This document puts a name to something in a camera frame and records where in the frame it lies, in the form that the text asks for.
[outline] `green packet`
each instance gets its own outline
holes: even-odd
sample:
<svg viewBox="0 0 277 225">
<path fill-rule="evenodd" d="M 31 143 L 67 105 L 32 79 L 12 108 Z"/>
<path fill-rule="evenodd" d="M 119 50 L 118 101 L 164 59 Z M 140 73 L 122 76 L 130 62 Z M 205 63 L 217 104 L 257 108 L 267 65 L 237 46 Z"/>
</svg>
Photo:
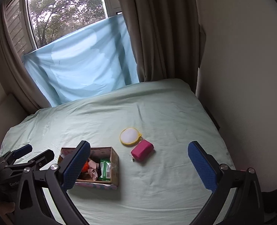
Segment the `green packet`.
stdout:
<svg viewBox="0 0 277 225">
<path fill-rule="evenodd" d="M 103 181 L 110 181 L 110 168 L 111 163 L 108 159 L 101 159 L 100 160 L 100 168 L 101 168 L 101 176 L 99 177 L 99 180 Z"/>
</svg>

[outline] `tree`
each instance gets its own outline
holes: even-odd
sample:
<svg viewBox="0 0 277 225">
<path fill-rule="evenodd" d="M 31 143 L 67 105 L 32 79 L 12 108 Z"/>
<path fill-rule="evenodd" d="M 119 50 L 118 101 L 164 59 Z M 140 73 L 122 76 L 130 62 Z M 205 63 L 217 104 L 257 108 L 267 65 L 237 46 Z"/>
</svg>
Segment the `tree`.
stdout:
<svg viewBox="0 0 277 225">
<path fill-rule="evenodd" d="M 102 0 L 29 0 L 38 46 L 104 19 Z"/>
</svg>

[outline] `orange object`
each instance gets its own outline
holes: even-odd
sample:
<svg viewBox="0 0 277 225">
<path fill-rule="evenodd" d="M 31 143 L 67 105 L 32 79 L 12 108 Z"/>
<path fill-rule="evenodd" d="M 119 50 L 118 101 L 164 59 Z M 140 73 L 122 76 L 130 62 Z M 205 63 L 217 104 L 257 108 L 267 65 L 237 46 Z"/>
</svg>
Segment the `orange object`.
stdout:
<svg viewBox="0 0 277 225">
<path fill-rule="evenodd" d="M 81 170 L 81 172 L 87 172 L 88 171 L 88 169 L 89 169 L 89 165 L 88 165 L 88 162 L 86 161 L 85 162 L 85 164 L 84 164 L 84 166 L 83 166 L 83 168 L 82 168 L 82 170 Z"/>
</svg>

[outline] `pink case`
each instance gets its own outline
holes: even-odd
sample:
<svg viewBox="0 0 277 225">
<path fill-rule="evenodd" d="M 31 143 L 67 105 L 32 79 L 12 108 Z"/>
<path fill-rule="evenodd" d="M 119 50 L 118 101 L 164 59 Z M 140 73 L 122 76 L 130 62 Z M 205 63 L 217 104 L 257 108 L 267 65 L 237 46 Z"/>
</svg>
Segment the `pink case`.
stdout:
<svg viewBox="0 0 277 225">
<path fill-rule="evenodd" d="M 143 161 L 147 155 L 154 149 L 153 144 L 142 140 L 131 152 L 136 161 Z"/>
</svg>

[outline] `curtain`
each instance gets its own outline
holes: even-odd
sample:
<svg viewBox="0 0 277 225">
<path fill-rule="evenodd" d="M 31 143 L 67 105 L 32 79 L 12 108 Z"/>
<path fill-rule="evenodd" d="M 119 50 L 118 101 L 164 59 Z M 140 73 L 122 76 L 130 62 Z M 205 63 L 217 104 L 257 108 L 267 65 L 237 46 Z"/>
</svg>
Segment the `curtain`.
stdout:
<svg viewBox="0 0 277 225">
<path fill-rule="evenodd" d="M 119 0 L 141 82 L 179 78 L 195 92 L 199 64 L 196 0 Z"/>
<path fill-rule="evenodd" d="M 52 106 L 139 82 L 122 14 L 30 52 L 24 63 Z"/>
<path fill-rule="evenodd" d="M 36 86 L 17 54 L 6 26 L 5 5 L 0 8 L 0 82 L 7 94 L 12 93 L 29 114 L 51 107 Z"/>
</svg>

